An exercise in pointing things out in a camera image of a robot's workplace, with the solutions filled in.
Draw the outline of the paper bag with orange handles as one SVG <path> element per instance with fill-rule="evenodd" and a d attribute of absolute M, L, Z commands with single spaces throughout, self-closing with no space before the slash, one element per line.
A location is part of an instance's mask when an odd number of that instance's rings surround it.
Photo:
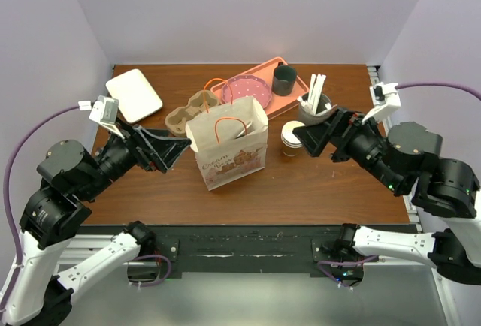
<path fill-rule="evenodd" d="M 248 122 L 251 132 L 236 139 Z M 210 191 L 265 167 L 268 117 L 252 96 L 206 108 L 186 123 L 186 136 Z"/>

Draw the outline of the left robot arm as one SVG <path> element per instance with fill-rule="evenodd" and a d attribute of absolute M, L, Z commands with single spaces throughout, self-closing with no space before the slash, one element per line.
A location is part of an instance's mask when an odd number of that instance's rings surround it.
<path fill-rule="evenodd" d="M 54 144 L 37 167 L 41 187 L 20 219 L 19 255 L 1 292 L 2 323 L 59 325 L 74 303 L 115 268 L 155 258 L 155 233 L 135 221 L 85 261 L 54 273 L 60 256 L 92 213 L 86 203 L 135 166 L 166 173 L 190 144 L 188 138 L 139 125 L 126 125 L 118 135 L 112 134 L 96 156 L 76 140 Z"/>

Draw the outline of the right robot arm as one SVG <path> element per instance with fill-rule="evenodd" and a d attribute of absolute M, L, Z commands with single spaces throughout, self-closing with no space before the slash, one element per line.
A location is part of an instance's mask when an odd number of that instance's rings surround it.
<path fill-rule="evenodd" d="M 311 157 L 333 145 L 333 162 L 353 160 L 395 197 L 409 195 L 411 204 L 447 225 L 405 234 L 345 223 L 326 249 L 332 265 L 356 267 L 388 256 L 424 264 L 453 282 L 480 284 L 480 182 L 467 163 L 441 157 L 440 135 L 416 122 L 402 122 L 383 135 L 376 121 L 342 107 L 293 134 Z"/>

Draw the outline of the white takeout box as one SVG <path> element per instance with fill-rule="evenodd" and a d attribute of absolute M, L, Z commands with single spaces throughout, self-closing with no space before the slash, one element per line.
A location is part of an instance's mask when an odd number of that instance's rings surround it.
<path fill-rule="evenodd" d="M 119 110 L 128 123 L 136 123 L 163 107 L 163 102 L 139 69 L 127 71 L 105 84 L 112 98 L 119 101 Z"/>

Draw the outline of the cardboard cup carrier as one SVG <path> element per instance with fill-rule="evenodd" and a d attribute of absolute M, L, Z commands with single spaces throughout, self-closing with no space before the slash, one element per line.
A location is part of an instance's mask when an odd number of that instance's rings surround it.
<path fill-rule="evenodd" d="M 185 106 L 178 107 L 165 117 L 167 129 L 175 137 L 186 136 L 186 123 L 199 114 L 206 111 L 206 108 L 221 105 L 220 99 L 210 90 L 196 92 Z"/>

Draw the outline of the stack of paper cups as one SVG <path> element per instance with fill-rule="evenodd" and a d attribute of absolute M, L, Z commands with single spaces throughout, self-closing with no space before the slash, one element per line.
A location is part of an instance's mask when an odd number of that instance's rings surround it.
<path fill-rule="evenodd" d="M 293 134 L 293 130 L 297 127 L 304 126 L 299 121 L 289 121 L 283 125 L 281 130 L 281 141 L 283 154 L 288 157 L 295 157 L 302 149 L 300 140 Z"/>

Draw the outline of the grey stirrer holder cup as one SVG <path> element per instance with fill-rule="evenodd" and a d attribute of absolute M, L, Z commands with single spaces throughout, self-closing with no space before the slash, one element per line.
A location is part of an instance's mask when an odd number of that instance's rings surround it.
<path fill-rule="evenodd" d="M 325 111 L 326 103 L 331 103 L 331 100 L 327 95 L 322 94 L 320 98 L 319 106 L 317 109 L 317 114 L 315 114 L 314 116 L 308 113 L 305 113 L 298 105 L 297 120 L 299 122 L 304 123 L 305 125 L 317 125 L 321 122 L 326 121 L 334 112 L 334 111 L 331 111 L 331 112 Z"/>

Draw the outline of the salmon pink tray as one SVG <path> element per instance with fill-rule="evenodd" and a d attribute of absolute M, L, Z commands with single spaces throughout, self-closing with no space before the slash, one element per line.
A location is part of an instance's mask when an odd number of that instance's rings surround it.
<path fill-rule="evenodd" d="M 310 89 L 299 76 L 296 77 L 289 95 L 280 96 L 272 91 L 275 68 L 278 65 L 288 64 L 284 58 L 278 56 L 228 78 L 227 81 L 232 82 L 234 99 L 241 96 L 254 96 L 260 105 L 264 106 L 268 119 L 273 119 L 275 116 L 296 108 L 298 106 L 297 98 Z"/>

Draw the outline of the dark grey mug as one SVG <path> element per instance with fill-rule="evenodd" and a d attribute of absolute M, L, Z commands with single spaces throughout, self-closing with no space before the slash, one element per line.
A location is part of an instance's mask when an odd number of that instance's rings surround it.
<path fill-rule="evenodd" d="M 278 62 L 273 72 L 272 92 L 279 96 L 290 95 L 297 76 L 298 73 L 295 68 L 283 62 Z"/>

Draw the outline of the pink dotted plate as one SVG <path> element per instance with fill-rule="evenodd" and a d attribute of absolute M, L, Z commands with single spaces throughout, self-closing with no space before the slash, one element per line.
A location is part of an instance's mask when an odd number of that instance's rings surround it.
<path fill-rule="evenodd" d="M 239 75 L 227 80 L 221 88 L 223 103 L 232 103 L 247 96 L 254 97 L 262 108 L 266 109 L 272 99 L 271 86 L 257 76 Z"/>

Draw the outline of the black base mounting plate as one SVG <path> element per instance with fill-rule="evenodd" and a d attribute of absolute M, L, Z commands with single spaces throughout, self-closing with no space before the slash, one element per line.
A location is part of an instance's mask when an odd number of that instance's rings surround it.
<path fill-rule="evenodd" d="M 321 276 L 316 264 L 357 261 L 334 251 L 340 227 L 151 225 L 158 247 L 184 273 L 301 273 Z"/>

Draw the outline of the aluminium frame rail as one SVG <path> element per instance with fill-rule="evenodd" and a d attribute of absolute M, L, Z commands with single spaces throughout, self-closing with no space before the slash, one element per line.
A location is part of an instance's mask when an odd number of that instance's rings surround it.
<path fill-rule="evenodd" d="M 380 82 L 379 68 L 379 65 L 367 65 L 368 76 L 372 86 Z M 419 217 L 419 211 L 411 204 L 409 196 L 403 196 L 403 200 L 410 224 L 415 225 L 416 230 L 422 232 L 423 227 Z M 455 298 L 453 296 L 449 280 L 440 276 L 434 269 L 431 269 L 431 273 L 434 278 L 434 284 L 443 308 L 443 314 L 446 318 L 446 323 L 448 325 L 461 325 L 461 318 L 458 310 L 455 307 Z"/>

